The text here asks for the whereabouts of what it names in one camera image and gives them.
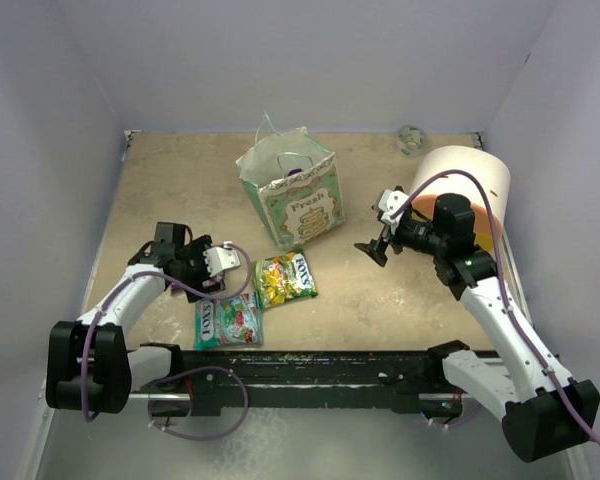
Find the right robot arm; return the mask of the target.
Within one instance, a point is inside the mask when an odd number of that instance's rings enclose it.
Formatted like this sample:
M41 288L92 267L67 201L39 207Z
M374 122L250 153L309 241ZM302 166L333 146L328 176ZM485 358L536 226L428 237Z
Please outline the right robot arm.
M533 462L589 441L600 395L591 381L578 382L542 343L513 299L490 253L475 243L475 213L458 194L439 196L432 219L407 206L401 189L384 190L373 209L384 228L357 244L379 266L387 249L429 254L436 274L477 320L506 371L497 372L459 341L433 347L426 383L470 394L499 420L504 437L524 462Z

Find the green Fox's bag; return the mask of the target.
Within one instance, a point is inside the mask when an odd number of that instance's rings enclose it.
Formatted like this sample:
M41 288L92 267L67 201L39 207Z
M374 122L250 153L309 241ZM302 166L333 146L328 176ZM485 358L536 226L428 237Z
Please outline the green Fox's bag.
M253 262L252 283L264 309L318 296L318 289L302 248Z

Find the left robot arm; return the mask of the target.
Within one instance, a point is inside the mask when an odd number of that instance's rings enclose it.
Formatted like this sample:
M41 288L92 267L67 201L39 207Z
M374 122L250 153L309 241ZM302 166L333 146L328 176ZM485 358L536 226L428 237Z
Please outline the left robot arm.
M194 303L224 290L225 273L239 264L229 243L215 245L208 235L195 238L184 224L158 223L101 301L78 319L52 327L47 405L80 411L92 421L100 413L120 412L132 392L152 382L164 392L181 388L186 369L178 346L149 342L131 349L126 337L170 287Z

